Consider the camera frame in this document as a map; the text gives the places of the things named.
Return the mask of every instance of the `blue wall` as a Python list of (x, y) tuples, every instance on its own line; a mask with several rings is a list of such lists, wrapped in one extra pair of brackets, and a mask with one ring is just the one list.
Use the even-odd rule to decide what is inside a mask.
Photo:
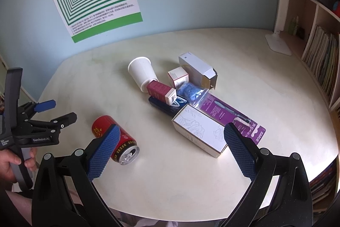
[(208, 27), (273, 29), (278, 0), (138, 0), (143, 22), (73, 43), (53, 0), (0, 0), (0, 53), (36, 99), (66, 58), (104, 44)]

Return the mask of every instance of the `white box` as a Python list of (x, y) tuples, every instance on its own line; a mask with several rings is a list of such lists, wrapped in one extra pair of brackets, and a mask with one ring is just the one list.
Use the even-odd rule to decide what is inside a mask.
[(190, 52), (178, 57), (181, 67), (189, 74), (189, 80), (196, 86), (215, 89), (217, 72)]
[(172, 123), (179, 133), (215, 158), (227, 147), (224, 126), (188, 104), (172, 119)]
[(168, 77), (171, 86), (176, 90), (178, 90), (184, 82), (189, 82), (189, 75), (182, 67), (168, 71)]

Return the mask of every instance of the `textured blue finger pad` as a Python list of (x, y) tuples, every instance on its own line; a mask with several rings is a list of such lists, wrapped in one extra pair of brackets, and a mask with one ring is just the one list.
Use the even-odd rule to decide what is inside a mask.
[(255, 160), (242, 140), (228, 124), (224, 127), (224, 140), (229, 146), (243, 175), (254, 181), (256, 177)]
[(119, 140), (120, 129), (115, 125), (88, 162), (87, 177), (90, 182), (100, 177)]
[(55, 107), (55, 101), (49, 100), (42, 103), (37, 103), (34, 107), (34, 111), (37, 113), (53, 109)]

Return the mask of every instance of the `maroon box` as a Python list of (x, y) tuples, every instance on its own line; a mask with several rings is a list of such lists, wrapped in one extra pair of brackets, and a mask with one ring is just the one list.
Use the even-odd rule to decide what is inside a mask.
[(171, 105), (177, 98), (176, 90), (158, 81), (151, 81), (147, 86), (147, 92), (152, 97)]

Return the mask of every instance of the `red soda can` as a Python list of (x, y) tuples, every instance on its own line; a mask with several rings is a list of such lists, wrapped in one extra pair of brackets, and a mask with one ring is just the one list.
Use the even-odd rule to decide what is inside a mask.
[[(96, 138), (100, 138), (111, 124), (119, 126), (119, 124), (110, 116), (101, 116), (97, 118), (92, 125), (93, 135), (95, 135)], [(127, 165), (135, 160), (139, 153), (139, 147), (137, 146), (135, 139), (132, 138), (123, 128), (119, 126), (119, 129), (120, 140), (113, 151), (111, 158), (121, 165)]]

